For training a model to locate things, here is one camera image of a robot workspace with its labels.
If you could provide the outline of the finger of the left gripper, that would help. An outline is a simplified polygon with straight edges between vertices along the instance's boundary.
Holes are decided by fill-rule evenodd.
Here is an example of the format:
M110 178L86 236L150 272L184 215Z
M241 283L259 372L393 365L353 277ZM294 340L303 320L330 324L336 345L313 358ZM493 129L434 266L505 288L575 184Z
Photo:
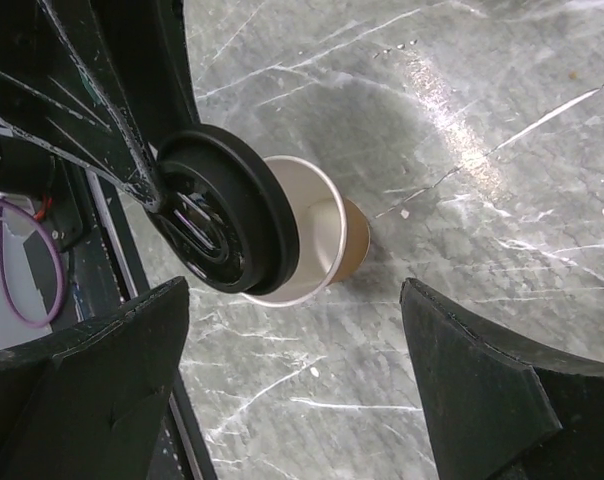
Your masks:
M160 145L199 123L181 0L91 3L143 140Z
M0 190L39 194L64 160L160 210L160 145L146 143L93 1L0 1Z

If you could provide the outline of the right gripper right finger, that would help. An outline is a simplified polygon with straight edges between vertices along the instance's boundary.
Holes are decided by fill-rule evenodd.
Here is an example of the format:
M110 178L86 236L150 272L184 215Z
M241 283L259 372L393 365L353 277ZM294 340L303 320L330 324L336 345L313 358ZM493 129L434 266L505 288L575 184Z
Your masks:
M416 278L400 305L442 479L604 479L604 363L475 314Z

